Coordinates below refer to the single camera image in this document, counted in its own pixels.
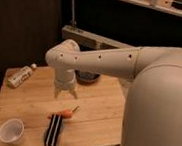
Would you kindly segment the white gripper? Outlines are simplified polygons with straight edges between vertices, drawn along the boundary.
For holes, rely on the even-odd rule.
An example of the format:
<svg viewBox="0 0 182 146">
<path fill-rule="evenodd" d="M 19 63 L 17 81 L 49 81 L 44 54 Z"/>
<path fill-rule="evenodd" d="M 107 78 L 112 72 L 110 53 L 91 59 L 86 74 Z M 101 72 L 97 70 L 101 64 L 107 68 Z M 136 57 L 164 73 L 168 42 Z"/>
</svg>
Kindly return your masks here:
<svg viewBox="0 0 182 146">
<path fill-rule="evenodd" d="M 74 99 L 77 99 L 77 92 L 74 88 L 76 86 L 76 75 L 74 70 L 55 71 L 54 84 L 55 98 L 59 96 L 61 90 L 69 90 Z"/>
</svg>

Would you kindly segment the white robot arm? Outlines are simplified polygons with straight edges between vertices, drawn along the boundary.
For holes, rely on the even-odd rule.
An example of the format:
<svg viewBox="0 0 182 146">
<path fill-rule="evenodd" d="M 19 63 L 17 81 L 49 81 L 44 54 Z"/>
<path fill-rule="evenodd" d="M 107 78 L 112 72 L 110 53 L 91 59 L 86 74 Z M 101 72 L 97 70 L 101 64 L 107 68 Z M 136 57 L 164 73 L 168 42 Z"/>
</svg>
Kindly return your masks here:
<svg viewBox="0 0 182 146">
<path fill-rule="evenodd" d="M 75 71 L 129 79 L 121 146 L 182 146 L 182 48 L 136 46 L 81 51 L 65 40 L 50 48 L 55 87 L 75 86 Z"/>
</svg>

